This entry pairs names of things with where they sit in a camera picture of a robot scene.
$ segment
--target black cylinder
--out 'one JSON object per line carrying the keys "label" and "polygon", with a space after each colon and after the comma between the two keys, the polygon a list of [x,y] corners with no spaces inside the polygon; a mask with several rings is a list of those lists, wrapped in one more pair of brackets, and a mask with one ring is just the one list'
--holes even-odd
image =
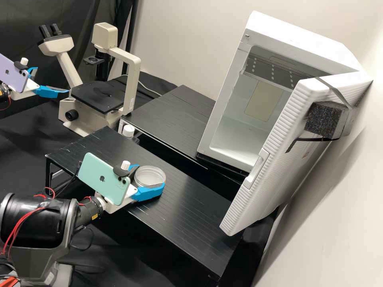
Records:
{"label": "black cylinder", "polygon": [[96,66],[96,80],[97,81],[107,81],[109,76],[109,63],[111,61],[111,56],[107,53],[102,53],[96,49],[96,58],[104,59],[101,64]]}
{"label": "black cylinder", "polygon": [[84,198],[79,204],[75,228],[88,225],[92,220],[99,219],[103,213],[104,209],[97,198],[94,196]]}
{"label": "black cylinder", "polygon": [[[1,218],[1,240],[5,243],[17,221],[28,212],[36,209],[44,201],[43,197],[19,197],[12,195],[6,204]],[[49,207],[28,217],[20,227],[14,246],[31,248],[54,248],[63,240],[64,227],[69,209],[69,199],[55,201],[57,209]]]}
{"label": "black cylinder", "polygon": [[9,90],[3,85],[0,85],[0,102],[8,101],[9,94]]}
{"label": "black cylinder", "polygon": [[74,121],[79,117],[79,113],[76,110],[69,110],[65,113],[65,117],[68,121]]}

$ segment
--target black fabric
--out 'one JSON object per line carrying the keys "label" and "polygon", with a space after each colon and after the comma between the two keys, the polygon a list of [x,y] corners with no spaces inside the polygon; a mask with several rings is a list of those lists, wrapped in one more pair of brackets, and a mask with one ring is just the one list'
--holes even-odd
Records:
{"label": "black fabric", "polygon": [[[69,56],[78,67],[92,31],[99,1],[0,1],[0,53],[13,61],[19,61],[21,57],[28,58],[29,67],[39,67],[35,78],[38,84],[66,88],[67,82],[56,57],[44,56],[37,46],[42,39],[38,27],[57,23],[64,34],[70,34],[75,47],[69,51]],[[13,102],[10,108],[0,111],[0,118],[46,101],[33,96]]]}
{"label": "black fabric", "polygon": [[132,9],[133,0],[117,0],[116,2],[116,17],[113,25],[116,26],[118,29],[117,41],[119,46],[122,40],[122,36],[124,34],[126,21]]}

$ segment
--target black backdrop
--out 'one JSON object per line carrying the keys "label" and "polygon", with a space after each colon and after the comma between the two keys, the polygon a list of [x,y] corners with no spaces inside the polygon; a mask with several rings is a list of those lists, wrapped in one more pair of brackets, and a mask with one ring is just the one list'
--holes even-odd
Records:
{"label": "black backdrop", "polygon": [[[72,36],[75,46],[69,56],[78,68],[89,47],[95,20],[113,23],[116,3],[116,0],[0,0],[0,53],[13,61],[28,58],[29,67],[39,67],[38,84],[67,88],[56,57],[44,56],[37,46],[42,39],[39,25],[57,23],[64,34]],[[81,69],[80,76],[94,75],[92,69]],[[38,96],[14,101],[9,109],[0,111],[0,118],[45,101]],[[5,106],[6,103],[0,104],[0,108]]]}

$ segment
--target black foam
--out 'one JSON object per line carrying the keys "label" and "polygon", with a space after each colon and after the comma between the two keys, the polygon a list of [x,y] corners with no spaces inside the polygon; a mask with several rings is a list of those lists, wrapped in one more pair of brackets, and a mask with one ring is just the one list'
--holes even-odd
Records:
{"label": "black foam", "polygon": [[314,102],[308,112],[305,131],[334,139],[340,137],[349,114],[348,108],[336,102]]}

